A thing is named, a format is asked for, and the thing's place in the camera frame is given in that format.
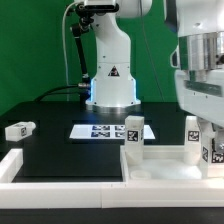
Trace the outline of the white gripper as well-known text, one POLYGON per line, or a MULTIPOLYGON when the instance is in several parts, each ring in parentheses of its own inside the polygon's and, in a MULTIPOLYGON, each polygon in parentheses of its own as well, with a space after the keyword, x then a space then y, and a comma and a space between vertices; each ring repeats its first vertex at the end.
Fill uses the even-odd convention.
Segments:
POLYGON ((177 99, 182 110, 194 114, 201 135, 215 137, 212 123, 224 127, 224 69, 211 70, 206 80, 194 82, 181 70, 175 72, 177 99))

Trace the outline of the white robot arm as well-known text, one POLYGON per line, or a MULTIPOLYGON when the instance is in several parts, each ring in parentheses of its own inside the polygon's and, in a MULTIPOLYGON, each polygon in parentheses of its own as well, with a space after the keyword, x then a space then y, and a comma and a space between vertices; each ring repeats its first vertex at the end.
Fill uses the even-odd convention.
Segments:
MULTIPOLYGON (((79 29, 95 32, 97 73, 89 108, 137 106, 130 74, 131 43, 117 18, 146 15, 153 0, 77 0, 79 29)), ((177 33, 170 57, 180 107, 224 131, 224 0, 164 0, 165 21, 177 33)))

